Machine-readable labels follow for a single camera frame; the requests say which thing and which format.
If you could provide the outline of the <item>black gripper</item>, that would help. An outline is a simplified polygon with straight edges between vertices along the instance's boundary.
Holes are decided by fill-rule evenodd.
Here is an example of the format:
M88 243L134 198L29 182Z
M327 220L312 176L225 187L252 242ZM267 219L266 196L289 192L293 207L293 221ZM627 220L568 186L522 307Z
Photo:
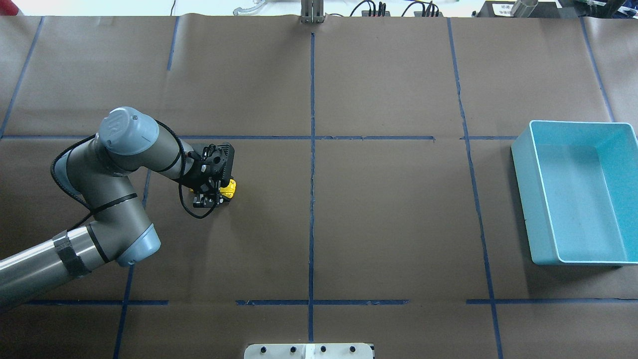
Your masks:
M180 184L193 190L193 207L217 207L222 195L214 194L224 187L224 161L222 159L193 161L191 168L180 178Z

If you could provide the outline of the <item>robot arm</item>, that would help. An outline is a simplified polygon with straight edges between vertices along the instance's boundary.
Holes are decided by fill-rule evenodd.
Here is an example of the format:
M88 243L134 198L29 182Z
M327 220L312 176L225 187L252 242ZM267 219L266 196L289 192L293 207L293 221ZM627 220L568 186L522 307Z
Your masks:
M1 261L1 311L81 279L105 264L126 267L155 254L161 241L129 175L146 168L194 193L211 214L230 200L235 150L230 143L189 145L172 129L132 107L118 107L98 132L60 153L50 166L55 184L89 211L82 220Z

